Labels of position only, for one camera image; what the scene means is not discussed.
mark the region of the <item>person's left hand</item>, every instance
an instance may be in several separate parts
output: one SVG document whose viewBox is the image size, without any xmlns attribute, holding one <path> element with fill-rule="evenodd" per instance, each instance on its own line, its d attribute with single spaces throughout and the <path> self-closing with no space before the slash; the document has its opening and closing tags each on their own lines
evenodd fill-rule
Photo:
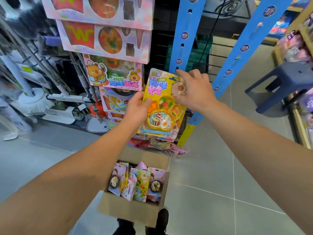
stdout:
<svg viewBox="0 0 313 235">
<path fill-rule="evenodd" d="M 122 122 L 127 122 L 134 127 L 134 130 L 138 129 L 146 120 L 148 108 L 152 102 L 151 98 L 147 98 L 142 102 L 143 95 L 144 92 L 139 91 L 129 100 L 124 119 L 122 120 Z"/>
</svg>

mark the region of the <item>hand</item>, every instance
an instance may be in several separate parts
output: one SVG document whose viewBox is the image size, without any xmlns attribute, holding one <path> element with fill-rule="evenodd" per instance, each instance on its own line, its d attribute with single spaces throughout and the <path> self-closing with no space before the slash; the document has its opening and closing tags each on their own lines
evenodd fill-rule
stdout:
<svg viewBox="0 0 313 235">
<path fill-rule="evenodd" d="M 142 102 L 144 92 L 137 92 L 128 102 L 124 119 L 122 122 L 127 122 L 134 127 L 134 130 L 138 129 L 140 125 L 147 119 L 148 108 L 151 105 L 152 99 L 147 98 Z"/>
<path fill-rule="evenodd" d="M 181 76 L 187 86 L 187 94 L 177 96 L 178 104 L 201 113 L 207 107 L 213 107 L 219 102 L 207 74 L 201 74 L 198 69 L 191 70 L 189 73 L 177 69 L 176 73 Z"/>
</svg>

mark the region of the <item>forearm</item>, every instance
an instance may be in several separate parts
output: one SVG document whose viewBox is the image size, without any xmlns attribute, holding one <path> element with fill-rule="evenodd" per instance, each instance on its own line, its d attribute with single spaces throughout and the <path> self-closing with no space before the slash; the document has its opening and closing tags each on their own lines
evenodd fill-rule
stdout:
<svg viewBox="0 0 313 235">
<path fill-rule="evenodd" d="M 217 103 L 202 112 L 265 192 L 312 231 L 313 152 Z"/>
<path fill-rule="evenodd" d="M 1 234 L 68 234 L 99 190 L 134 129 L 121 122 L 52 166 L 0 205 Z"/>
</svg>

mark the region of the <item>blue metal upright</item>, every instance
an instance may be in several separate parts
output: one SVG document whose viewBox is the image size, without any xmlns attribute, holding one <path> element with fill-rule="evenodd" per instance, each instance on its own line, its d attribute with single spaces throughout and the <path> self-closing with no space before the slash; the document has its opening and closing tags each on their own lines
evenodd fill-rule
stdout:
<svg viewBox="0 0 313 235">
<path fill-rule="evenodd" d="M 186 69 L 205 1 L 206 0 L 180 0 L 170 63 L 171 73 L 175 73 L 177 67 L 182 70 Z M 223 94 L 235 76 L 251 58 L 292 1 L 293 0 L 261 0 L 212 83 L 217 98 Z M 203 116 L 198 112 L 193 114 L 178 142 L 178 146 L 184 145 L 202 118 Z"/>
</svg>

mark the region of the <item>tiled floor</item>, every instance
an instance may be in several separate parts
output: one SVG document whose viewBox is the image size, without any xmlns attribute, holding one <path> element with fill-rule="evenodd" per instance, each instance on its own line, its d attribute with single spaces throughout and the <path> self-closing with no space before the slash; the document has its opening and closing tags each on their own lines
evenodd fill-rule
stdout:
<svg viewBox="0 0 313 235">
<path fill-rule="evenodd" d="M 229 50 L 214 46 L 213 51 L 219 54 L 224 51 L 227 55 Z M 240 114 L 292 139 L 286 116 L 275 118 L 274 114 L 270 117 L 257 114 L 253 100 L 244 93 L 274 67 L 271 51 L 271 47 L 260 46 L 220 100 Z M 218 61 L 213 59 L 213 64 L 220 64 Z M 97 138 L 93 134 L 39 122 L 34 133 L 0 142 L 0 201 Z M 170 211 L 167 234 L 303 234 L 261 189 L 206 120 L 196 127 L 186 147 L 191 150 L 189 154 L 170 162 L 170 186 L 165 201 Z M 81 216 L 71 235 L 111 235 L 115 231 L 116 219 L 96 212 L 101 194 L 99 192 Z M 135 228 L 137 234 L 143 234 L 143 226 L 135 224 Z"/>
</svg>

